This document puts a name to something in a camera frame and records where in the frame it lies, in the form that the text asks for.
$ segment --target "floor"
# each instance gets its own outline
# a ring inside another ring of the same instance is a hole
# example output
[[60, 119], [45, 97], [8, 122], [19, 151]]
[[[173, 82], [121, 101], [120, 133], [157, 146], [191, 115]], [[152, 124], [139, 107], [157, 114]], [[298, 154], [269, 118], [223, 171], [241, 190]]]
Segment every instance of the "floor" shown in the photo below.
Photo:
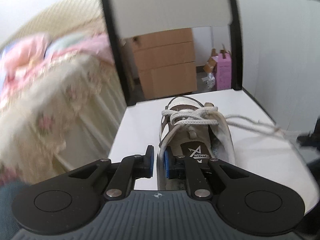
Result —
[[[196, 91], [192, 92], [191, 94], [198, 94], [198, 93], [205, 93], [205, 92], [214, 91], [214, 89], [209, 89], [207, 87], [207, 84], [202, 81], [202, 78], [206, 77], [206, 76], [207, 76], [206, 72], [198, 72], [197, 73], [197, 88], [198, 89]], [[135, 87], [135, 98], [136, 98], [136, 102], [146, 101], [140, 84], [137, 84]]]

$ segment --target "pink box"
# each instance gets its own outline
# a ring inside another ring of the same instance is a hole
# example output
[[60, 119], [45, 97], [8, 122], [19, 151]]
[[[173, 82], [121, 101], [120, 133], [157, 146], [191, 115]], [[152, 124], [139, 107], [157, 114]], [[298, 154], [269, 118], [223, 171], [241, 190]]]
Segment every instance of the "pink box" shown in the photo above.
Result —
[[218, 54], [216, 84], [217, 90], [231, 88], [231, 57], [229, 53], [225, 53], [226, 58], [223, 58], [222, 53]]

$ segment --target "brown insole label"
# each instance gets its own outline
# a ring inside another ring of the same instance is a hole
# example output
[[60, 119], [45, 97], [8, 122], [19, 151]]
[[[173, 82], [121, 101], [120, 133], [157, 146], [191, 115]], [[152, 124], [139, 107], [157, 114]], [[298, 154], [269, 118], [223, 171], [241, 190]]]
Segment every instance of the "brown insole label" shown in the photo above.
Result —
[[203, 142], [192, 141], [180, 145], [182, 153], [196, 159], [199, 163], [206, 163], [211, 158], [210, 153]]

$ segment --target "pink pillow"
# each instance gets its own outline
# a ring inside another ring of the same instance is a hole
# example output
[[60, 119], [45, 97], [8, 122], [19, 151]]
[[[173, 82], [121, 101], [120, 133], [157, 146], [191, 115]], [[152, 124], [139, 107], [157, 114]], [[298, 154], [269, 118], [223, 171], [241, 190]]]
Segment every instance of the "pink pillow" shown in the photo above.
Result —
[[9, 73], [15, 72], [19, 67], [33, 67], [44, 58], [44, 53], [52, 39], [47, 33], [37, 33], [19, 40], [12, 49], [6, 53], [1, 64]]

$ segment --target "pink blanket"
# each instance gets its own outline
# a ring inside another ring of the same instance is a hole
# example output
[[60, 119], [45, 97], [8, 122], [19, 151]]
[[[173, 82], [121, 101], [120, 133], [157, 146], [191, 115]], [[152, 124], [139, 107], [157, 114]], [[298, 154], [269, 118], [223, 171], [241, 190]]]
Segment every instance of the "pink blanket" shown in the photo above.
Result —
[[33, 68], [17, 70], [15, 75], [7, 76], [0, 96], [0, 108], [6, 104], [9, 96], [12, 95], [16, 90], [23, 89], [27, 84], [32, 82], [35, 77], [39, 76], [44, 66], [49, 64], [53, 59], [73, 51], [83, 52], [96, 56], [100, 60], [114, 63], [109, 37], [107, 34], [104, 33], [83, 40], [78, 44], [68, 47], [64, 50], [54, 52], [52, 55], [49, 55], [46, 59]]

